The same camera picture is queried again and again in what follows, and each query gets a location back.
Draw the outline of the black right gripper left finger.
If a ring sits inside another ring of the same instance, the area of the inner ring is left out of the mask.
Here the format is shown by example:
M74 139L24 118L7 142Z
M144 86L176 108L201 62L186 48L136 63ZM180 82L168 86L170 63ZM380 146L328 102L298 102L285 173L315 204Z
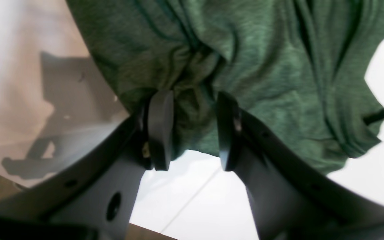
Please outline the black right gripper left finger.
M174 96L158 91L57 175L0 201L0 240L123 240L141 179L169 169Z

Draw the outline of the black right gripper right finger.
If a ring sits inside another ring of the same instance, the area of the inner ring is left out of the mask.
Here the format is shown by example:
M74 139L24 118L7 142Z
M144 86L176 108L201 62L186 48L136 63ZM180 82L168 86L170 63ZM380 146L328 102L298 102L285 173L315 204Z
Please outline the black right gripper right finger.
M230 94L216 114L222 169L245 185L260 240L384 240L384 206L306 164Z

